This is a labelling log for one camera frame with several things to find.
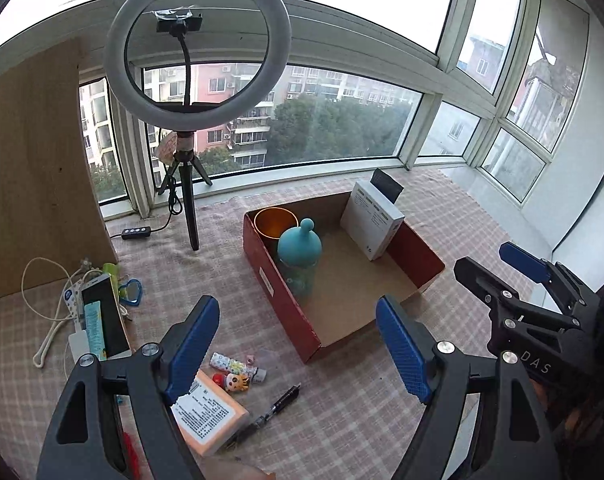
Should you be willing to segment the orange tissue pack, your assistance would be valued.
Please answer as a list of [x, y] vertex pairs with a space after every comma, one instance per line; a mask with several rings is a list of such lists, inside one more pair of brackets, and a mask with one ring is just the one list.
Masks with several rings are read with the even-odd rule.
[[199, 370], [171, 407], [183, 440], [198, 456], [215, 454], [249, 420], [249, 412]]

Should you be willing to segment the white product box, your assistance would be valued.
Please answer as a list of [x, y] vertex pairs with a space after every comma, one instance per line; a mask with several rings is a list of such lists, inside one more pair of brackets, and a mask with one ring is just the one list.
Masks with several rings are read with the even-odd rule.
[[357, 180], [340, 220], [369, 261], [380, 258], [405, 216], [371, 182]]

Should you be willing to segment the teal lidded bottle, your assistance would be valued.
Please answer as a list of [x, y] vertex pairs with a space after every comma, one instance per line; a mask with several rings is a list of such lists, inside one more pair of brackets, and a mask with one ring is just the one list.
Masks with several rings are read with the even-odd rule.
[[311, 218], [302, 219], [281, 234], [277, 245], [278, 270], [297, 300], [304, 301], [311, 294], [322, 253], [323, 244]]

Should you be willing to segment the orange metallic cup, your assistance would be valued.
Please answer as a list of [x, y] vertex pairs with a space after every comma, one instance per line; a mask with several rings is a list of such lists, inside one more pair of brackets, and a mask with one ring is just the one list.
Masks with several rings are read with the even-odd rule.
[[299, 225], [296, 215], [283, 207], [259, 209], [253, 219], [254, 228], [270, 255], [277, 254], [281, 235], [288, 229]]

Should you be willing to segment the small red orange toy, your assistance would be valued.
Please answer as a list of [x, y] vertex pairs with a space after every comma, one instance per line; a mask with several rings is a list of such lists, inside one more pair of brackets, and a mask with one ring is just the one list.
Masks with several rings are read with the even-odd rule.
[[229, 393], [245, 392], [251, 386], [251, 377], [247, 374], [216, 373], [213, 375], [213, 382]]

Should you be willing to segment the gold white smartphone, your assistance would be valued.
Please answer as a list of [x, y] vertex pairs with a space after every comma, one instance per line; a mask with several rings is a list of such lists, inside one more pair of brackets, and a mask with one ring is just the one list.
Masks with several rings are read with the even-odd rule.
[[123, 316], [119, 311], [119, 303], [108, 273], [93, 278], [81, 287], [82, 304], [93, 301], [101, 302], [101, 315], [105, 349], [107, 356], [131, 350], [130, 342], [125, 330]]

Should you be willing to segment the blue heart mirror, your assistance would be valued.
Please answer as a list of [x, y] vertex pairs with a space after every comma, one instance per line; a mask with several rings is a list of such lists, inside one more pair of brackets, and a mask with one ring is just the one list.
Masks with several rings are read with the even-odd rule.
[[119, 284], [117, 289], [118, 300], [125, 307], [137, 308], [141, 304], [143, 288], [137, 278], [131, 278], [125, 283]]

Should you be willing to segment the patterned lip balm stick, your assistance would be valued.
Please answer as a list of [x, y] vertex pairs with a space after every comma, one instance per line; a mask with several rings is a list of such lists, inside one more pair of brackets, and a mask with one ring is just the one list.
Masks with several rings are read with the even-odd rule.
[[247, 375], [251, 382], [265, 382], [267, 370], [213, 352], [210, 357], [210, 366], [214, 370], [225, 374]]

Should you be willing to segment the red cardboard box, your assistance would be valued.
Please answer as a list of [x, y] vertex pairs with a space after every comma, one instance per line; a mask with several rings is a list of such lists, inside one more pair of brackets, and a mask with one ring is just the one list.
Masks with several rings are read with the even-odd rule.
[[243, 249], [285, 333], [305, 364], [343, 346], [375, 322], [375, 305], [390, 295], [402, 302], [424, 292], [445, 263], [407, 223], [402, 223], [381, 258], [370, 261], [340, 226], [349, 194], [297, 200], [281, 207], [315, 221], [323, 254], [309, 297], [297, 300], [280, 273], [273, 248], [265, 244], [255, 218], [243, 217]]

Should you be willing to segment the black gel pen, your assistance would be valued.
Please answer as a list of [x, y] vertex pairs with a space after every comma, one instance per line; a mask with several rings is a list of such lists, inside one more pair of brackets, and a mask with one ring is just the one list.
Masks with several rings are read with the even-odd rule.
[[250, 422], [247, 426], [244, 426], [238, 430], [228, 441], [226, 448], [233, 448], [234, 446], [240, 445], [247, 439], [250, 439], [253, 434], [259, 432], [268, 425], [270, 419], [279, 415], [289, 405], [291, 405], [300, 395], [302, 389], [301, 384], [297, 384], [288, 388], [288, 390], [273, 404], [269, 410], [261, 416], [255, 418], [253, 422]]

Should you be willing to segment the white power adapter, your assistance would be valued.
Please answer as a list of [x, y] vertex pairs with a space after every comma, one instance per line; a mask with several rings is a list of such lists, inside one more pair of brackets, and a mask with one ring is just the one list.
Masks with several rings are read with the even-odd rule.
[[[70, 336], [68, 336], [68, 344], [70, 345], [70, 352], [72, 352], [74, 362], [77, 362], [81, 356], [88, 353], [90, 350], [88, 335], [85, 330], [78, 330], [78, 332], [70, 334]], [[113, 354], [113, 356], [108, 356], [106, 359], [112, 361], [129, 358], [130, 356], [132, 356], [132, 351], [127, 349], [123, 352]]]

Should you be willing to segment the black wet wipes pack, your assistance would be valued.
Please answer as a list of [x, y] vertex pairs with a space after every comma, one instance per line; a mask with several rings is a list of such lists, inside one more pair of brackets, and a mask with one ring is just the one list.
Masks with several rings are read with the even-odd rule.
[[370, 183], [392, 204], [404, 191], [404, 186], [380, 168], [375, 168]]

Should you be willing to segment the black tripod stand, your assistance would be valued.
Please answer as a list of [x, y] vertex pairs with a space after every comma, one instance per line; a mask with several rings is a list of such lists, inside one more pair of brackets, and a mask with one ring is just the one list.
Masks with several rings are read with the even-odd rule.
[[179, 174], [181, 194], [183, 194], [183, 213], [189, 236], [190, 247], [194, 252], [200, 248], [197, 214], [195, 213], [195, 196], [193, 195], [193, 173], [196, 172], [204, 183], [212, 186], [213, 182], [195, 153], [195, 134], [193, 132], [171, 131], [157, 148], [157, 158], [171, 155], [166, 174], [157, 193], [166, 190], [173, 192], [176, 188], [176, 176]]

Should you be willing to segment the large plywood board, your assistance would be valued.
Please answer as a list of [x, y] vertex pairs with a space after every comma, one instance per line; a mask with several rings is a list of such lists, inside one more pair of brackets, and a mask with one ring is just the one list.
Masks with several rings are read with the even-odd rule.
[[0, 76], [0, 298], [116, 255], [93, 193], [80, 128], [79, 44], [67, 40]]

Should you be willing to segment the black phone holder clamp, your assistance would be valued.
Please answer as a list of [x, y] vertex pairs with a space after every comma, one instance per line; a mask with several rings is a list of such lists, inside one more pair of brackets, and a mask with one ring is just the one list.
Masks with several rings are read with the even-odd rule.
[[169, 34], [173, 37], [186, 35], [188, 32], [198, 32], [203, 18], [200, 15], [164, 15], [157, 13], [155, 31], [159, 34]]

